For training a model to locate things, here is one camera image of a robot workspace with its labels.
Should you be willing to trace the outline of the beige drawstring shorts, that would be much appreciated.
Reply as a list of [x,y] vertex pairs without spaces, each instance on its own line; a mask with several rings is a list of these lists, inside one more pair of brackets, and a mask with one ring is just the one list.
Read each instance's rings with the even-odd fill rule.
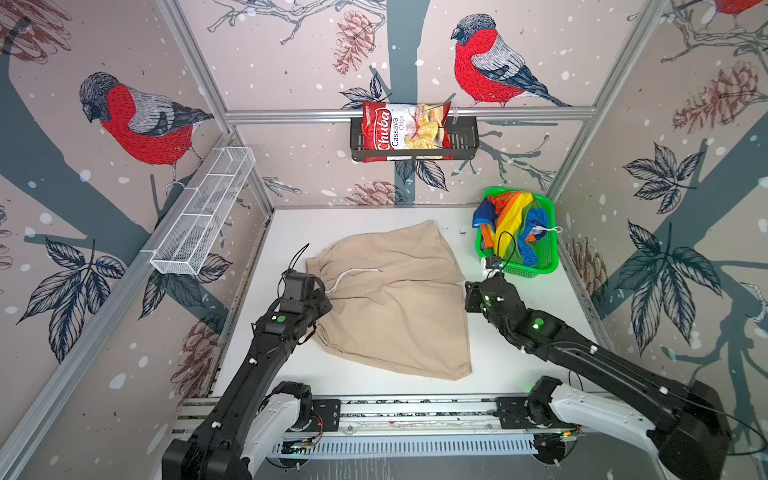
[[465,277],[434,221],[349,236],[306,268],[332,304],[315,336],[327,352],[400,374],[471,374]]

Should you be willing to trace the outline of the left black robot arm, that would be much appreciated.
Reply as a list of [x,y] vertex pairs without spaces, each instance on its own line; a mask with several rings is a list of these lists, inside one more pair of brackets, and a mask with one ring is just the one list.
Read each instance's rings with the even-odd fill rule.
[[284,294],[253,325],[249,350],[212,411],[189,439],[171,441],[163,479],[252,479],[266,455],[301,416],[302,387],[268,388],[307,331],[332,309],[323,287]]

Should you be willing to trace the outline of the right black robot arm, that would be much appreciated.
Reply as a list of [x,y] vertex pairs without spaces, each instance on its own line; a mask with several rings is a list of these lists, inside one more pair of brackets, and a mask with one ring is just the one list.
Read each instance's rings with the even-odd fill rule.
[[714,388],[654,374],[527,308],[500,272],[465,284],[465,309],[482,314],[512,346],[603,390],[592,394],[543,376],[525,400],[529,423],[586,426],[655,456],[678,479],[720,478],[732,431]]

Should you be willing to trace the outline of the red cassava chips bag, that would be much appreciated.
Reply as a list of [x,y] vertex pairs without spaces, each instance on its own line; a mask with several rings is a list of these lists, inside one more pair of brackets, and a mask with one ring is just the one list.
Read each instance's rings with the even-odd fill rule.
[[402,104],[364,102],[363,150],[437,150],[451,147],[446,121],[451,103]]

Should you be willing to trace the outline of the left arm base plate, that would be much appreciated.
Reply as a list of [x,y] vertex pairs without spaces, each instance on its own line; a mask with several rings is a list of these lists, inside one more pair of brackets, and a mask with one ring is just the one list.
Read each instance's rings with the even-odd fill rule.
[[307,434],[337,432],[340,417],[340,399],[313,397],[311,403],[301,402],[299,419],[289,431]]

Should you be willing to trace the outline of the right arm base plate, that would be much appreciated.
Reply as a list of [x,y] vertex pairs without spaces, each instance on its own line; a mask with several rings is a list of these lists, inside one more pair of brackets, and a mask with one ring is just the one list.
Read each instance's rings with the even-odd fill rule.
[[538,427],[531,417],[527,396],[500,396],[496,397],[494,402],[494,416],[499,420],[502,430],[528,430]]

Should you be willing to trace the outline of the aluminium mounting rail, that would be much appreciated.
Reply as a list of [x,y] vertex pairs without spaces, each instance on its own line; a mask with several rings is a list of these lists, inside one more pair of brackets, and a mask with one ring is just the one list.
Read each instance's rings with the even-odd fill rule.
[[342,397],[337,432],[317,434],[286,431],[288,437],[329,436],[384,437],[427,435],[532,434],[555,435],[567,441],[598,431],[625,442],[644,440],[651,422],[623,402],[600,393],[581,392],[562,385],[546,408],[546,419],[536,420],[528,399],[535,429],[502,430],[494,416],[495,398],[482,396],[381,396]]

